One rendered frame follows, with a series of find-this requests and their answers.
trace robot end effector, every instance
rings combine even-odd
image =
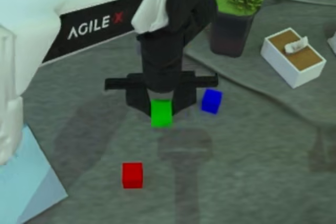
[[[167,0],[169,24],[137,36],[141,45],[143,80],[156,93],[177,87],[182,73],[184,47],[215,17],[215,0]]]

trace red block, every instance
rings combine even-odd
[[[122,163],[121,177],[124,189],[141,189],[143,187],[142,163]]]

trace blue cube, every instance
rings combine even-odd
[[[218,90],[207,89],[202,98],[201,109],[211,114],[217,114],[221,105],[223,93]]]

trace black label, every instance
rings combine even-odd
[[[128,33],[142,0],[117,0],[60,16],[61,29],[43,63]]]

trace green block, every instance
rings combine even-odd
[[[173,123],[173,106],[170,100],[151,101],[152,127],[168,127]]]

